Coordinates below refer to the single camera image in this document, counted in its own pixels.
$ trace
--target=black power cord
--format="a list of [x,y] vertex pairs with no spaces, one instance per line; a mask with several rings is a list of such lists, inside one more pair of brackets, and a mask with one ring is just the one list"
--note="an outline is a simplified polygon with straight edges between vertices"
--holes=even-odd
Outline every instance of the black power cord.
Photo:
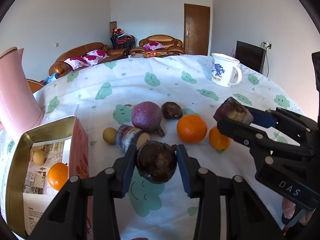
[[268,73],[267,73],[267,77],[269,75],[269,61],[268,61],[268,48],[266,48],[266,56],[267,56],[267,64],[268,64]]

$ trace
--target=television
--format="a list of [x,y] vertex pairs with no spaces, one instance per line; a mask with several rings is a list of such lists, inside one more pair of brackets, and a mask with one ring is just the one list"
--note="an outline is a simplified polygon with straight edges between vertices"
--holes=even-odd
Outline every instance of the television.
[[241,64],[262,73],[265,57],[265,49],[237,41],[236,59],[238,59]]

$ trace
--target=pillow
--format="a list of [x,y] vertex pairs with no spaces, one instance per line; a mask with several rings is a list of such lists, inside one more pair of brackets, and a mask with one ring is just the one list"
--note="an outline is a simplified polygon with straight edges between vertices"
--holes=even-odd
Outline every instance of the pillow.
[[89,52],[87,53],[87,55],[99,57],[99,58],[101,58],[100,61],[102,61],[103,59],[109,57],[109,56],[108,56],[103,50],[101,50],[101,49],[95,49],[95,50],[89,51]]
[[102,58],[91,55],[86,55],[82,58],[88,63],[89,66],[97,65],[100,61],[102,61]]
[[161,43],[152,41],[148,44],[143,45],[145,50],[156,50],[156,49],[163,49],[165,46],[163,46]]
[[69,64],[74,70],[83,66],[89,66],[89,64],[81,57],[67,58],[64,62]]

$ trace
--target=pink bottle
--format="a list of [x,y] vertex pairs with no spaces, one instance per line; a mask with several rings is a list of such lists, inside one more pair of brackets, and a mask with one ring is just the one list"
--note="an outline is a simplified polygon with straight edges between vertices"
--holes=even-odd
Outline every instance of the pink bottle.
[[13,140],[43,118],[22,69],[22,54],[17,47],[0,54],[0,120]]

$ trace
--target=orange fruit on coffee table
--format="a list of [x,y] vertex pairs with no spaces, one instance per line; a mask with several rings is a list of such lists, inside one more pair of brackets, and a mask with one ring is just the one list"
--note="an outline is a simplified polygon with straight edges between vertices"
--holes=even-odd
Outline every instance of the orange fruit on coffee table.
[[231,138],[221,134],[215,126],[209,131],[209,141],[213,148],[218,151],[224,151],[228,149]]
[[48,182],[55,190],[60,190],[68,180],[68,166],[64,163],[54,164],[47,175]]
[[181,117],[177,123],[177,134],[186,143],[198,143],[207,134],[207,124],[195,114],[188,114]]

